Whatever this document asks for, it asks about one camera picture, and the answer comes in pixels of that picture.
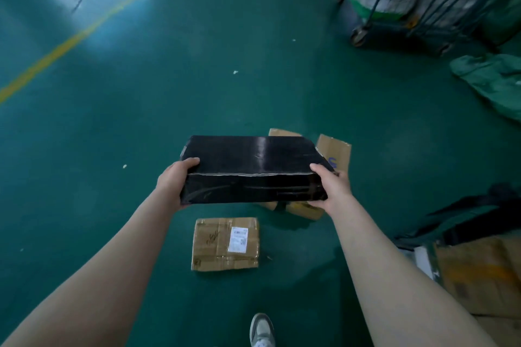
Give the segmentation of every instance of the black package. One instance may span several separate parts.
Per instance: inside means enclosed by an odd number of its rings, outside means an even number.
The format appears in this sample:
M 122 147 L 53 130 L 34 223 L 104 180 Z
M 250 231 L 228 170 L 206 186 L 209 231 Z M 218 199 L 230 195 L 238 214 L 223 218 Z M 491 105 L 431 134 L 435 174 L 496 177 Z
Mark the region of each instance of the black package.
M 333 168 L 300 136 L 192 136 L 181 160 L 198 157 L 188 170 L 181 203 L 324 200 L 310 163 Z

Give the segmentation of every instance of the white paper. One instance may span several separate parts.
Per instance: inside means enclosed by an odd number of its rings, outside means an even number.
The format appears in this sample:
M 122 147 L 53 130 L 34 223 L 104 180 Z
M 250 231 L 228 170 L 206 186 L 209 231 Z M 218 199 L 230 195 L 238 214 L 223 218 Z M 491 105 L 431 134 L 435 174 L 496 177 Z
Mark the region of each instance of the white paper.
M 230 245 L 228 245 L 228 252 L 246 252 L 248 244 L 248 228 L 239 228 L 237 226 L 231 227 Z

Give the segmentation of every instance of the gray sneaker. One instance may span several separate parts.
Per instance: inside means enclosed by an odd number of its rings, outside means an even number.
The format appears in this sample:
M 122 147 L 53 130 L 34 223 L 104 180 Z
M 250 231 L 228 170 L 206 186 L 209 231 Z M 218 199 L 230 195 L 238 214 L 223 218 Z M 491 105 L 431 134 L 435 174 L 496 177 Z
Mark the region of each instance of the gray sneaker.
M 275 347 L 273 324 L 264 313 L 257 313 L 250 326 L 250 343 L 252 347 Z

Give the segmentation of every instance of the yellow floor line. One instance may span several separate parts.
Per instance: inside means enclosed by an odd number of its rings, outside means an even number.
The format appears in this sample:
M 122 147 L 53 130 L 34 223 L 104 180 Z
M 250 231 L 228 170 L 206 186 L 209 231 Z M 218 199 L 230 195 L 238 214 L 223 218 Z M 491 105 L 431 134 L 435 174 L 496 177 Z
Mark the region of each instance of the yellow floor line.
M 124 0 L 112 8 L 105 16 L 96 21 L 94 24 L 81 32 L 75 34 L 71 38 L 64 41 L 58 47 L 53 49 L 49 54 L 30 66 L 25 72 L 11 81 L 6 87 L 0 89 L 0 104 L 9 99 L 12 95 L 25 87 L 37 74 L 51 66 L 55 61 L 64 56 L 67 52 L 77 46 L 81 41 L 90 36 L 97 28 L 113 15 L 119 13 L 135 0 Z

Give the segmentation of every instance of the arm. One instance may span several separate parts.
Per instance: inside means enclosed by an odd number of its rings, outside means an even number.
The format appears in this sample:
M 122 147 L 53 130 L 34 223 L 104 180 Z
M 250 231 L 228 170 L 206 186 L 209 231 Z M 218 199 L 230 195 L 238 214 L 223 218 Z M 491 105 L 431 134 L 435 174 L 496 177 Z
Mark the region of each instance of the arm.
M 351 194 L 346 174 L 311 165 L 348 263 L 369 333 L 380 346 L 495 346 L 474 318 L 398 251 Z
M 3 344 L 124 345 L 165 240 L 186 171 L 198 158 L 175 162 L 121 230 L 60 285 Z

